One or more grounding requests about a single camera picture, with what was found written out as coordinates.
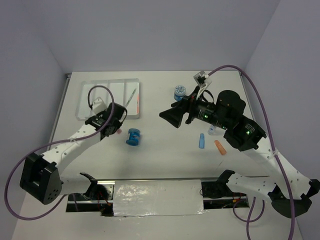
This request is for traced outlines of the blue translucent eraser case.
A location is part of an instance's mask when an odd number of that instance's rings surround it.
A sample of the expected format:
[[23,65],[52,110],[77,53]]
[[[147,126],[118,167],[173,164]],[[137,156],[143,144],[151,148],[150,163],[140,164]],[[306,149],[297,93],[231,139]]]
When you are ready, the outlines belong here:
[[205,148],[205,135],[203,133],[201,133],[199,135],[199,143],[198,143],[198,147],[200,149],[204,149]]

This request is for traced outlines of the green pen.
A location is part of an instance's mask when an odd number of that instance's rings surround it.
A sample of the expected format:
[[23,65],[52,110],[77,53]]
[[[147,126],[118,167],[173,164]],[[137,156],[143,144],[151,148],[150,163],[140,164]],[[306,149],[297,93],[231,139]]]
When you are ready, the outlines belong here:
[[125,108],[127,108],[128,105],[130,104],[130,102],[131,102],[132,98],[134,97],[136,91],[137,91],[137,88],[135,88],[135,89],[133,90],[132,94],[129,96],[129,99],[128,99],[128,101],[127,101],[126,104],[125,104]]

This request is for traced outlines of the orange highlighter pen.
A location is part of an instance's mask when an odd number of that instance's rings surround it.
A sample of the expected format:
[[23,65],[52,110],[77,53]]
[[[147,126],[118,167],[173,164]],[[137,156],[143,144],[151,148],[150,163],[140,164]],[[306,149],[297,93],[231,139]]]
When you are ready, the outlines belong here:
[[140,95],[139,95],[139,93],[137,94],[137,102],[136,103],[137,103],[136,104],[136,106],[137,106],[136,113],[139,114],[140,113]]

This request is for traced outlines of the clear bottle blue cap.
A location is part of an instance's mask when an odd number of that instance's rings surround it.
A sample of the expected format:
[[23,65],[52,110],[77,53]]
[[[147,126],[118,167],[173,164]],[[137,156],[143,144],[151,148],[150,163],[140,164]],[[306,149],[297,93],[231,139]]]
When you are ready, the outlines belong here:
[[210,125],[207,133],[210,135],[210,136],[214,136],[217,134],[217,127],[214,126],[213,124]]

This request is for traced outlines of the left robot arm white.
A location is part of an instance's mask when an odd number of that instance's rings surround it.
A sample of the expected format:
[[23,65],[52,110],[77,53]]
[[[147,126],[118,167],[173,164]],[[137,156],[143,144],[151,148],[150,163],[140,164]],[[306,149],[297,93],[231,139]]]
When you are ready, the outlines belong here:
[[61,174],[85,150],[117,132],[127,117],[127,109],[117,103],[88,118],[66,142],[42,153],[29,154],[20,179],[20,187],[44,205],[68,194],[68,180]]

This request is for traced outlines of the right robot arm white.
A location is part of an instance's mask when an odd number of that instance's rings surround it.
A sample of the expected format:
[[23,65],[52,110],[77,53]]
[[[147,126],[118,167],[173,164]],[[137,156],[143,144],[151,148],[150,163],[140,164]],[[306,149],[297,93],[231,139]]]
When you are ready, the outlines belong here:
[[272,149],[266,132],[252,119],[244,116],[246,103],[232,90],[218,94],[216,102],[197,99],[199,89],[171,104],[159,116],[173,125],[181,126],[184,114],[190,124],[194,119],[224,130],[224,139],[236,150],[254,160],[267,174],[266,177],[245,177],[233,170],[225,170],[211,187],[204,183],[202,194],[215,198],[231,193],[243,193],[264,201],[282,216],[290,218],[294,209],[296,217],[306,213],[311,197],[320,190],[316,179],[301,174],[279,152]]

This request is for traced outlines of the orange eraser case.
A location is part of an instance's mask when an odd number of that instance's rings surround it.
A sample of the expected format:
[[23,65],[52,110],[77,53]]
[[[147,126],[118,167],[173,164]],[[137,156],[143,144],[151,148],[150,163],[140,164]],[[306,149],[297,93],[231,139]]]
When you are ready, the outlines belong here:
[[226,155],[227,154],[227,151],[226,151],[226,149],[222,146],[222,144],[218,141],[218,140],[215,140],[214,141],[214,144],[215,144],[215,146],[217,147],[217,149],[218,149],[218,151],[219,151],[219,153],[221,154],[221,155]]

